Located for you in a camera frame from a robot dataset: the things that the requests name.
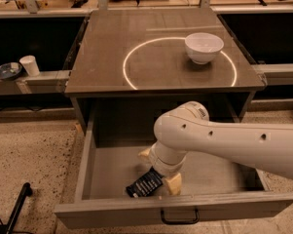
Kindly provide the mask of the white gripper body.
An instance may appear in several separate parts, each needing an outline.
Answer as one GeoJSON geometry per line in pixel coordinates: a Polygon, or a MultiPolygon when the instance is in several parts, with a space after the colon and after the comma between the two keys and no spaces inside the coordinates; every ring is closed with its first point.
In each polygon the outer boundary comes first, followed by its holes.
{"type": "Polygon", "coordinates": [[[150,148],[149,160],[161,176],[174,176],[181,170],[186,155],[187,151],[175,150],[157,141],[150,148]]]}

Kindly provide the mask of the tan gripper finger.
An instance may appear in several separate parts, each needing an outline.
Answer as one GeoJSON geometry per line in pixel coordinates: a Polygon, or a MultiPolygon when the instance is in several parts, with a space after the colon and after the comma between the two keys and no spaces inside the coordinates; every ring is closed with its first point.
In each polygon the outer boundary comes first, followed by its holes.
{"type": "Polygon", "coordinates": [[[182,176],[180,173],[164,177],[163,183],[169,195],[175,196],[181,194],[182,176]]]}
{"type": "Polygon", "coordinates": [[[144,162],[144,163],[148,163],[148,162],[149,162],[150,151],[151,151],[150,148],[146,148],[146,149],[140,151],[140,152],[138,153],[138,158],[139,158],[142,162],[144,162]]]}

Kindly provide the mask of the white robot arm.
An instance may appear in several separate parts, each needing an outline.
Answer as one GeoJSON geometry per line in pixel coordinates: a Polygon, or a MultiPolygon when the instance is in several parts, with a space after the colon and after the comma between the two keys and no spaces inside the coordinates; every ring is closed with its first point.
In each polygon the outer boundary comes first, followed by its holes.
{"type": "Polygon", "coordinates": [[[157,141],[138,156],[164,177],[171,195],[181,192],[180,170],[190,151],[293,179],[293,125],[217,123],[206,108],[186,102],[154,124],[157,141]]]}

